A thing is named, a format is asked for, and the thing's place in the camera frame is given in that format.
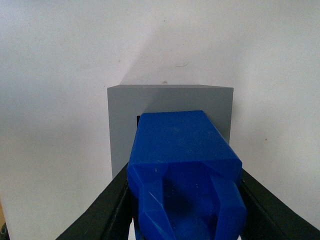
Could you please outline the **right-camera right gripper black right finger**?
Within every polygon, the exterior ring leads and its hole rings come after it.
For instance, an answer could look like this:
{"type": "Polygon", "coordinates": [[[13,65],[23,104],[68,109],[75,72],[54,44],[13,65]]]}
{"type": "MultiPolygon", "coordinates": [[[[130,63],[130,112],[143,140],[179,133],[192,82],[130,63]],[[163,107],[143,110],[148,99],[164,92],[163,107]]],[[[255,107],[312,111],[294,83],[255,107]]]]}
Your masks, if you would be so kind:
{"type": "Polygon", "coordinates": [[[320,231],[245,170],[239,191],[247,209],[243,240],[318,240],[320,231]]]}

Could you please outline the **right-camera right gripper black left finger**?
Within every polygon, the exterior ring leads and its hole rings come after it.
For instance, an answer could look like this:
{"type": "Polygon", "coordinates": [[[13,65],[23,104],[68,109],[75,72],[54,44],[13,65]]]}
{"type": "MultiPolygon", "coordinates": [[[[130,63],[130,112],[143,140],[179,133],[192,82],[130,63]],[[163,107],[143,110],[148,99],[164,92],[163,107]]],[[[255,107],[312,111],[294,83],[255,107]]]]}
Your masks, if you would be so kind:
{"type": "Polygon", "coordinates": [[[133,211],[127,165],[58,240],[127,240],[133,211]]]}

